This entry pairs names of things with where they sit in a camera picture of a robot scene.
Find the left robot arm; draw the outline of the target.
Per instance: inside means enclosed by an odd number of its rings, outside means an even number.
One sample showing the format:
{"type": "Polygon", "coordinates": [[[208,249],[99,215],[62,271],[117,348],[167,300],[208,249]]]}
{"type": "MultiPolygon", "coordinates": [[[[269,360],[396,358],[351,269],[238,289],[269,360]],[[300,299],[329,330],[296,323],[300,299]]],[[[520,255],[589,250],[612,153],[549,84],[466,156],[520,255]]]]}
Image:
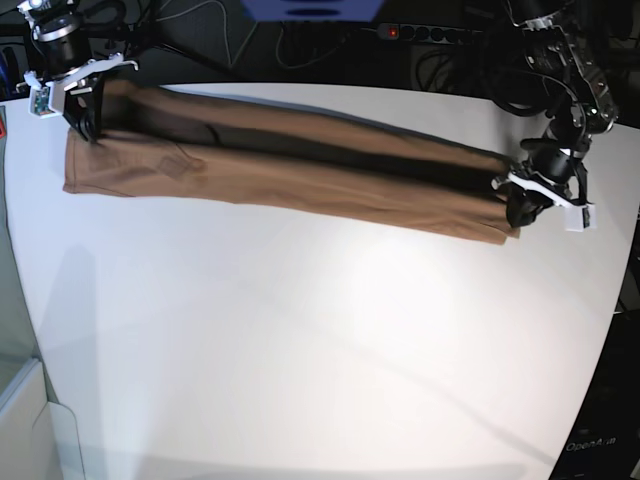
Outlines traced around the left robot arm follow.
{"type": "Polygon", "coordinates": [[[565,211],[565,227],[582,232],[595,225],[595,207],[588,199],[584,159],[592,139],[607,133],[618,117],[606,76],[596,64],[589,43],[581,37],[578,10],[572,1],[507,1],[506,17],[487,32],[506,26],[520,35],[518,54],[525,64],[483,58],[480,71],[487,96],[502,110],[518,116],[545,115],[549,124],[539,138],[525,138],[526,158],[493,181],[508,189],[506,217],[514,228],[532,224],[553,206],[565,211]],[[540,81],[547,97],[529,106],[506,100],[498,83],[509,76],[540,81]]]}

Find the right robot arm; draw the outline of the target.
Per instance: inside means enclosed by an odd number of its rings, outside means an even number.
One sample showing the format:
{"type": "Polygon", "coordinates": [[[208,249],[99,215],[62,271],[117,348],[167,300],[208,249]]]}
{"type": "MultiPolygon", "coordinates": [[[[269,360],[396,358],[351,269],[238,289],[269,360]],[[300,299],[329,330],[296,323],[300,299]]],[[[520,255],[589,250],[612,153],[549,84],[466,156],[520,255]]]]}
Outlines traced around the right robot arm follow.
{"type": "Polygon", "coordinates": [[[92,39],[122,41],[130,33],[122,1],[99,1],[82,9],[78,1],[23,1],[17,10],[30,27],[30,42],[43,64],[23,75],[29,113],[64,118],[84,140],[99,138],[105,75],[139,64],[122,52],[98,58],[92,39]]]}

